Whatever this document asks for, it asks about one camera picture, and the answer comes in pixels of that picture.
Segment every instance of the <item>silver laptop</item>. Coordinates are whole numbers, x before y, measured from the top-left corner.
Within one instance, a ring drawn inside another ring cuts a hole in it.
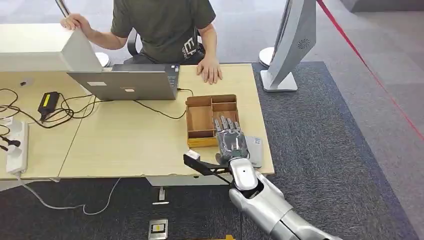
[[[116,64],[112,71],[67,74],[100,100],[175,100],[178,64]]]

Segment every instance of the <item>box compartment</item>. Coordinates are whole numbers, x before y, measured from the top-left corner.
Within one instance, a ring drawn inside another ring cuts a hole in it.
[[[192,96],[187,107],[187,143],[189,148],[217,146],[213,118],[220,124],[221,116],[239,122],[237,97],[229,95]]]

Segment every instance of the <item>white monitor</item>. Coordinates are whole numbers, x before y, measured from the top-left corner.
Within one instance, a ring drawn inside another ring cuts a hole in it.
[[[0,24],[0,72],[102,71],[81,30],[59,23]]]
[[[316,43],[316,18],[316,0],[287,0],[275,46],[259,53],[266,92],[298,90],[292,70]]]

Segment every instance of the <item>dark green t-shirt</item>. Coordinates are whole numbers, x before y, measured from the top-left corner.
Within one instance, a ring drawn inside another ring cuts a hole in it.
[[[127,38],[134,28],[142,52],[161,63],[180,63],[198,48],[196,29],[215,19],[209,0],[114,0],[111,32]]]

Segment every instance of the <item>man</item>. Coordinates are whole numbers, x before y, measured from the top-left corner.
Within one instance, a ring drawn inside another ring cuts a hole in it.
[[[198,64],[197,75],[205,83],[223,78],[217,59],[217,33],[212,25],[216,15],[209,0],[114,0],[110,32],[91,28],[80,14],[60,22],[64,28],[80,28],[94,44],[110,50],[125,46],[134,28],[143,47],[134,57],[136,64]],[[205,54],[199,51],[199,31]]]

